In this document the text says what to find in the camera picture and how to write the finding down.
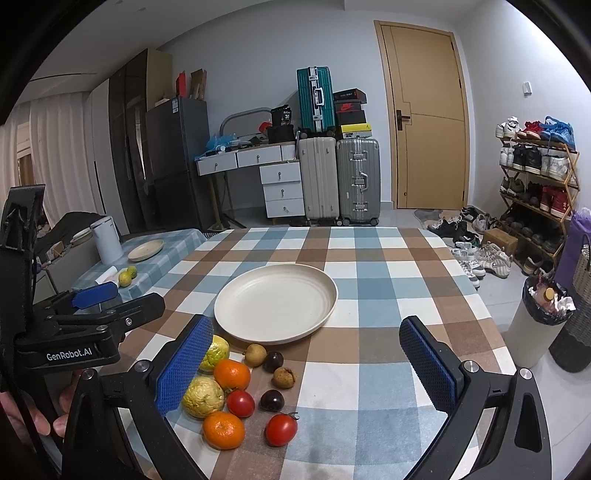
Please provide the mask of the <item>person's left hand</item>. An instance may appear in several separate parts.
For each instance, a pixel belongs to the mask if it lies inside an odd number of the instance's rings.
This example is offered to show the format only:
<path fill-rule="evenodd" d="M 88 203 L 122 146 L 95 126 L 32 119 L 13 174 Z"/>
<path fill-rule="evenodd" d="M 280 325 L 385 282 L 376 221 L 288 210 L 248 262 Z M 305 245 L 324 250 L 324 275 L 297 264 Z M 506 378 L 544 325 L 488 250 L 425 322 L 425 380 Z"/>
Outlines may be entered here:
<path fill-rule="evenodd" d="M 60 393 L 58 404 L 63 414 L 52 423 L 45 418 L 41 411 L 31 401 L 27 401 L 29 414 L 33 420 L 36 431 L 40 436 L 48 436 L 50 433 L 56 433 L 60 438 L 65 437 L 68 415 L 81 373 L 81 370 L 75 370 L 72 373 L 70 384 Z M 31 439 L 26 429 L 23 416 L 10 393 L 1 393 L 1 405 L 19 439 L 23 443 L 30 444 Z"/>

